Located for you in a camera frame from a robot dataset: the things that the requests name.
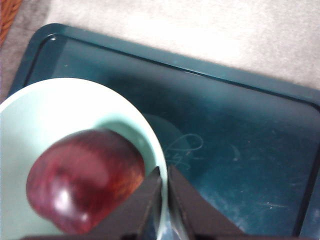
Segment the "brown wicker edge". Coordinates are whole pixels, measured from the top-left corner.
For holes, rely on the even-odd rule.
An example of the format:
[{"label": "brown wicker edge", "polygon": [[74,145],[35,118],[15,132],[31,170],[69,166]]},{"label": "brown wicker edge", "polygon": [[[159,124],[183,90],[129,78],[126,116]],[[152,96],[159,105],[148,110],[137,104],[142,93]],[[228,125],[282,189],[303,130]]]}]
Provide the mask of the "brown wicker edge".
[{"label": "brown wicker edge", "polygon": [[4,43],[7,33],[23,0],[1,0],[0,46]]}]

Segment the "floor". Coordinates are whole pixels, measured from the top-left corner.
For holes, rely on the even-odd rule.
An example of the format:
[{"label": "floor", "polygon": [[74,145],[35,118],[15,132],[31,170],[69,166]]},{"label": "floor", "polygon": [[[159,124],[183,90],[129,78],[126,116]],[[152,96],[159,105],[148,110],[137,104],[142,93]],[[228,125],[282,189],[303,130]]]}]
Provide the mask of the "floor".
[{"label": "floor", "polygon": [[0,102],[49,23],[320,90],[320,0],[24,0],[0,51]]}]

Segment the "tray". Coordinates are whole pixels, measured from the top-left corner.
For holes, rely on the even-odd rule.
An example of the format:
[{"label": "tray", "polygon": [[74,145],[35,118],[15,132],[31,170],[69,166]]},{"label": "tray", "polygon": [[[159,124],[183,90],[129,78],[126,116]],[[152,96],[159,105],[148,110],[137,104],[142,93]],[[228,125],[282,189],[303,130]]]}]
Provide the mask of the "tray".
[{"label": "tray", "polygon": [[167,163],[246,233],[320,238],[319,91],[49,24],[30,40],[9,94],[61,77],[127,98]]}]

